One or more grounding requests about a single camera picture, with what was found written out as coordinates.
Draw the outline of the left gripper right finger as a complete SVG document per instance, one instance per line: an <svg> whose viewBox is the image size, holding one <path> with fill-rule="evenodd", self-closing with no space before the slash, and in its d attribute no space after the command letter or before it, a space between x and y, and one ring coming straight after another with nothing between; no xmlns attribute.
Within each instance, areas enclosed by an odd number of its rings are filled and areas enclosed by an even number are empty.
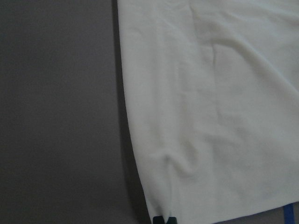
<svg viewBox="0 0 299 224"><path fill-rule="evenodd" d="M166 224L177 224L176 217L169 217Z"/></svg>

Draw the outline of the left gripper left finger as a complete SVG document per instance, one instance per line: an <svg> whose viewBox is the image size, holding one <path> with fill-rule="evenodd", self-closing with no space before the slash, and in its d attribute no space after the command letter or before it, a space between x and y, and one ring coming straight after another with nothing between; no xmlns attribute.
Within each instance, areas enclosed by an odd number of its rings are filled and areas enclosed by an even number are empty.
<svg viewBox="0 0 299 224"><path fill-rule="evenodd" d="M163 216L153 217L153 224L165 224Z"/></svg>

